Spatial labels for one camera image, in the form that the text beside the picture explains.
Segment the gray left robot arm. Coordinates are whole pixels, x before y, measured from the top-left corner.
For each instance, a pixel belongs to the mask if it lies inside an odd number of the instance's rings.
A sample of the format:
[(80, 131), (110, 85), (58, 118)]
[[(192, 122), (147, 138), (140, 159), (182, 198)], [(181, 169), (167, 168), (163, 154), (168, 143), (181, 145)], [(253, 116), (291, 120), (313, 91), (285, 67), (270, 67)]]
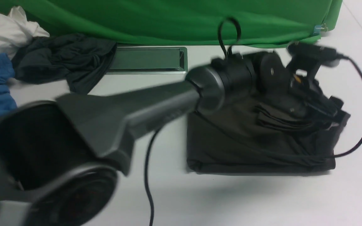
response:
[(298, 45), (283, 66), (274, 52), (229, 54), (198, 66), (184, 81), (111, 96), (65, 94), (0, 117), (0, 226), (80, 226), (109, 202), (117, 172), (129, 174), (134, 143), (191, 112), (213, 114), (240, 99), (258, 100), (328, 129), (341, 102), (315, 75), (346, 56)]

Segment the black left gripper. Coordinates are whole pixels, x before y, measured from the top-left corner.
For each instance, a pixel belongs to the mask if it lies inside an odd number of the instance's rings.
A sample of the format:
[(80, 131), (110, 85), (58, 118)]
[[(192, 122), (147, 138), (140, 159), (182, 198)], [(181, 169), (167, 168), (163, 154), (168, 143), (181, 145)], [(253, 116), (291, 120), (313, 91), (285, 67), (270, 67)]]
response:
[(256, 98), (297, 122), (320, 124), (323, 129), (345, 126), (351, 115), (343, 101), (323, 93), (315, 76), (322, 65), (320, 59), (295, 55), (284, 66), (274, 52), (260, 52), (253, 60), (257, 73)]

